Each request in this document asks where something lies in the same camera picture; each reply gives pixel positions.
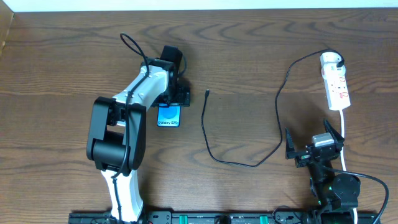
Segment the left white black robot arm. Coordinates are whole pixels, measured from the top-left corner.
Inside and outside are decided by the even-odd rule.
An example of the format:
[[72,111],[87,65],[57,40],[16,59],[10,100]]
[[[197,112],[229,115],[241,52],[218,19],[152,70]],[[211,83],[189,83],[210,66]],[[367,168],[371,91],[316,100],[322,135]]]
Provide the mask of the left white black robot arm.
[[190,88],[180,82],[183,53],[166,45],[159,58],[146,58],[138,76],[111,98],[93,104],[86,156],[106,180],[116,223],[139,223],[144,202],[137,170],[146,151],[147,112],[158,109],[159,127],[177,128],[181,109],[190,105]]

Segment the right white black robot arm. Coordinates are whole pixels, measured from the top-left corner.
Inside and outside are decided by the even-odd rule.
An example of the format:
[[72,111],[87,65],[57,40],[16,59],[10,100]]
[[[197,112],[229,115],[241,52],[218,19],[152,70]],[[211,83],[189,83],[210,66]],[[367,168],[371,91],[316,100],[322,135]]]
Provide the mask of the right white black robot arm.
[[294,149],[289,130],[286,134],[286,159],[293,159],[296,167],[307,167],[310,189],[319,206],[305,213],[304,223],[349,223],[354,220],[353,209],[358,207],[361,182],[351,174],[332,171],[332,160],[339,158],[344,137],[324,120],[325,133],[312,137],[312,143],[302,151]]

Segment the blue screen Galaxy smartphone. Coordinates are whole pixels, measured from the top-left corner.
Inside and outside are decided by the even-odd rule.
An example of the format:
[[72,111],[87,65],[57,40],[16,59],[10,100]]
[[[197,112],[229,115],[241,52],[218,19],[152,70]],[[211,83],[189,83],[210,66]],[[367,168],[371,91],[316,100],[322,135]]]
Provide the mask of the blue screen Galaxy smartphone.
[[180,126],[181,107],[159,107],[157,116],[158,127],[177,128]]

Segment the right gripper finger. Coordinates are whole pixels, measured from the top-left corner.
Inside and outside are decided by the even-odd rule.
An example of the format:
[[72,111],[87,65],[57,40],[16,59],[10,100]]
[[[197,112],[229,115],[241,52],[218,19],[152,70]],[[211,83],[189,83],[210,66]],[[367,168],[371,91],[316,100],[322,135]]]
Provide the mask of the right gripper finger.
[[295,157],[295,148],[292,136],[289,133],[288,128],[285,128],[285,137],[286,137],[285,158],[293,159]]
[[328,132],[336,146],[344,146],[344,137],[329,123],[327,119],[323,120],[323,125],[325,127],[325,131]]

